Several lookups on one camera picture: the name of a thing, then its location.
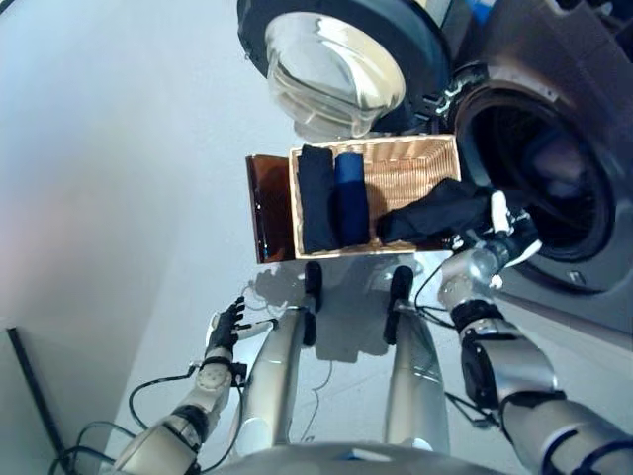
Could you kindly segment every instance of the washing machine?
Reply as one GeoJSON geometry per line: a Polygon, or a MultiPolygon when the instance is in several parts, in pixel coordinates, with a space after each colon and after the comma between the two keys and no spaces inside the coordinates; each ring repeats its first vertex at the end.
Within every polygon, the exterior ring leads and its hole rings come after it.
{"type": "Polygon", "coordinates": [[[530,198],[504,291],[633,334],[629,2],[439,3],[241,0],[239,37],[309,140],[455,134],[463,179],[530,198]]]}

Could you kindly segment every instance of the folded clothes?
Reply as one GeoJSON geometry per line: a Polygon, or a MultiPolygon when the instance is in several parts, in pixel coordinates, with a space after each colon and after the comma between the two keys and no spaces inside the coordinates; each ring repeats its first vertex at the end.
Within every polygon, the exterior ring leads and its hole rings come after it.
{"type": "MultiPolygon", "coordinates": [[[[506,192],[512,212],[524,208],[520,192],[506,192]]],[[[490,190],[445,178],[423,198],[390,211],[378,220],[381,242],[404,240],[423,244],[490,226],[490,190]]]]}
{"type": "Polygon", "coordinates": [[[336,233],[341,246],[369,242],[369,203],[363,155],[342,153],[336,158],[336,233]]]}
{"type": "Polygon", "coordinates": [[[339,249],[334,227],[336,181],[332,152],[328,148],[304,145],[298,165],[304,252],[339,249]]]}

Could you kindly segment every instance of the washing machine door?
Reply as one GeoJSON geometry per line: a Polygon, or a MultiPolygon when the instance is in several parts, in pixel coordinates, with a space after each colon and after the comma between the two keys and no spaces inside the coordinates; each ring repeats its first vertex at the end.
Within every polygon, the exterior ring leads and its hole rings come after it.
{"type": "Polygon", "coordinates": [[[401,133],[451,79],[422,4],[447,0],[239,0],[239,39],[273,99],[311,142],[401,133]]]}
{"type": "Polygon", "coordinates": [[[544,246],[505,292],[633,333],[630,43],[584,2],[541,6],[501,2],[465,57],[488,79],[454,101],[463,177],[532,198],[544,246]]]}

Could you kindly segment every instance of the wicker basket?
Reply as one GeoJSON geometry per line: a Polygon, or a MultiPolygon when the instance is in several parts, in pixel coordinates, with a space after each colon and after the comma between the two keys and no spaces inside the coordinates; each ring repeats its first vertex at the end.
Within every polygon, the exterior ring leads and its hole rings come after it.
{"type": "Polygon", "coordinates": [[[290,150],[289,160],[290,199],[295,255],[298,259],[415,252],[416,247],[408,242],[382,245],[376,237],[377,220],[388,211],[426,196],[443,178],[460,179],[459,156],[455,137],[452,135],[379,138],[318,143],[315,146],[330,148],[334,157],[346,151],[362,153],[371,240],[368,244],[338,250],[312,254],[304,252],[303,210],[297,180],[301,149],[293,148],[290,150]]]}

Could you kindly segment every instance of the black garment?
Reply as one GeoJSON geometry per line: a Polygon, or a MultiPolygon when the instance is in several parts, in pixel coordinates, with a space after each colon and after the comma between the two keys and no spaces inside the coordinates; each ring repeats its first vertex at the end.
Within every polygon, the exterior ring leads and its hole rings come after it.
{"type": "Polygon", "coordinates": [[[297,178],[303,208],[304,252],[339,249],[333,224],[334,170],[328,148],[304,145],[297,178]]]}
{"type": "MultiPolygon", "coordinates": [[[[383,243],[423,244],[467,230],[484,231],[491,226],[490,193],[472,183],[445,178],[425,197],[382,216],[376,233],[383,243]]],[[[513,214],[526,205],[520,192],[506,191],[505,197],[513,214]]]]}

